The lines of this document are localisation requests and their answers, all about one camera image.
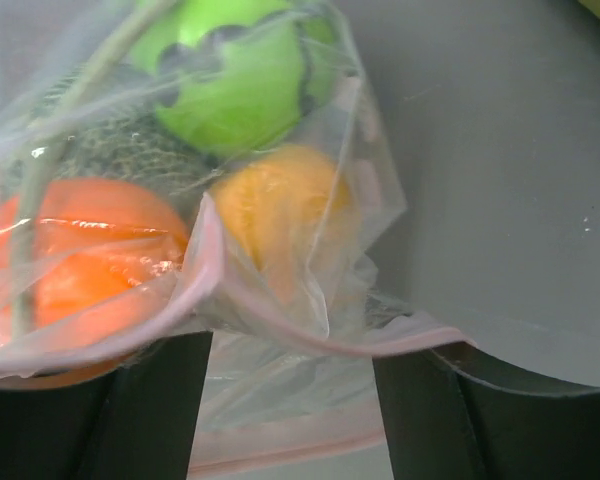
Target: ball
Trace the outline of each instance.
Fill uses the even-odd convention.
[[[308,146],[283,145],[227,175],[211,196],[227,231],[284,303],[298,291],[309,256],[328,269],[359,228],[337,164]]]
[[[334,18],[322,0],[184,0],[131,59],[156,79],[159,121],[228,157],[275,144],[329,99]]]
[[[8,332],[11,231],[19,197],[0,206],[0,328]],[[96,307],[80,324],[81,341],[101,339],[150,314],[148,297],[131,290],[179,270],[188,230],[173,209],[142,187],[74,178],[49,185],[35,225],[32,291],[35,326],[43,328]],[[103,303],[131,294],[112,303]]]

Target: yellow ball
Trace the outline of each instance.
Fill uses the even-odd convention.
[[[225,228],[283,301],[294,297],[312,252],[336,255],[355,235],[349,185],[331,158],[310,147],[284,145],[218,182],[211,194]]]

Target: wooden stick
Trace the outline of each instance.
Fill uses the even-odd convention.
[[[180,1],[154,0],[150,5],[132,13],[87,61],[79,78],[59,101],[53,115],[66,114],[87,101],[95,87],[124,58],[140,36]],[[20,267],[31,264],[35,260],[35,219],[56,166],[67,151],[69,136],[64,132],[60,135],[36,139],[35,147],[43,145],[44,152],[25,162],[26,172],[11,237],[11,270],[14,277],[12,338],[33,330],[35,299],[30,287],[34,278],[31,273],[24,274],[19,270]]]

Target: gray surface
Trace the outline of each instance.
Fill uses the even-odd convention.
[[[376,250],[385,285],[600,385],[600,26],[565,0],[339,3],[412,208]]]

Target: green ball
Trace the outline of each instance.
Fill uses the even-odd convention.
[[[281,140],[329,99],[332,15],[324,0],[184,0],[131,59],[176,86],[156,101],[167,129],[202,151],[237,155]]]

